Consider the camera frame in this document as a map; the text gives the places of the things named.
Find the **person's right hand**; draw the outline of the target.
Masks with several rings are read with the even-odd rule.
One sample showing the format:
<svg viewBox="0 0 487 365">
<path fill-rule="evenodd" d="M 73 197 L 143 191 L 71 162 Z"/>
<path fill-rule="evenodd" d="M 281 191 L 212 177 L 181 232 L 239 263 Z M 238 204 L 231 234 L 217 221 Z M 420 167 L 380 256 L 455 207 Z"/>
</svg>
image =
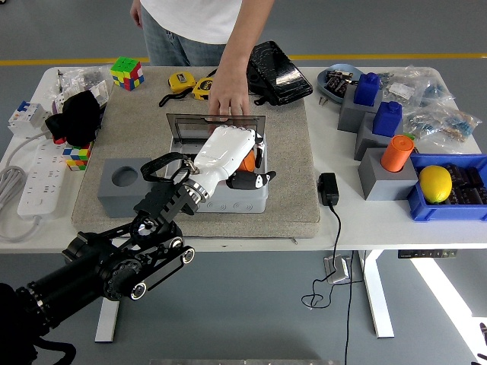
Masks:
<svg viewBox="0 0 487 365">
<path fill-rule="evenodd" d="M 142 29 L 142 4 L 140 0 L 132 1 L 129 13 L 135 25 Z"/>
</svg>

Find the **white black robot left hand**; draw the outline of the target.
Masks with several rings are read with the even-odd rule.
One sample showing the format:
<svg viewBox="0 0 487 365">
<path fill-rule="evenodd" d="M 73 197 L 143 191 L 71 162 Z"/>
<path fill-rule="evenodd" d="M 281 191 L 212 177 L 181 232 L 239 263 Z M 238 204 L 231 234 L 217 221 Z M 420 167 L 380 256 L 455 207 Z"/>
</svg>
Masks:
<svg viewBox="0 0 487 365">
<path fill-rule="evenodd" d="M 186 188 L 206 201 L 221 181 L 225 181 L 229 188 L 239 190 L 257 190 L 266 186 L 275 178 L 276 172 L 257 174 L 237 169 L 254 145 L 254 130 L 220 125 L 196 155 L 196 172 L 185 183 Z"/>
</svg>

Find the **person's left hand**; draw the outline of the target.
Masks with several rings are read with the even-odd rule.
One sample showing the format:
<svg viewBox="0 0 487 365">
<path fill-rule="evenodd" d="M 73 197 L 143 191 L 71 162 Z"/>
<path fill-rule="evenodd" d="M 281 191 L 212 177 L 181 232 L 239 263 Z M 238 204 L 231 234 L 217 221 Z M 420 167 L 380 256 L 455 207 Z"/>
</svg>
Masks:
<svg viewBox="0 0 487 365">
<path fill-rule="evenodd" d="M 245 72 L 218 69 L 208 98 L 210 116 L 248 116 L 250 98 Z"/>
</svg>

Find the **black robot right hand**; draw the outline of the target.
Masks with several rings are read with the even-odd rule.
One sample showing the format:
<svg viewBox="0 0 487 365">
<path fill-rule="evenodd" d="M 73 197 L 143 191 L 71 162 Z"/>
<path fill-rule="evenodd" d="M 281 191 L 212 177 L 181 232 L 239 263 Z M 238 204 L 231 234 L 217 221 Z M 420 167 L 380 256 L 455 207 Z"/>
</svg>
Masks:
<svg viewBox="0 0 487 365">
<path fill-rule="evenodd" d="M 482 336 L 482 340 L 485 342 L 485 344 L 487 344 L 487 328 L 486 328 L 486 324 L 481 322 L 479 323 L 479 328 L 480 328 L 480 331 L 481 331 L 481 336 Z M 484 362 L 486 362 L 486 355 L 485 354 L 482 354 L 482 353 L 478 353 L 476 355 L 476 360 L 475 361 L 472 361 L 470 364 L 471 365 L 481 365 L 480 363 L 480 360 L 483 360 Z"/>
</svg>

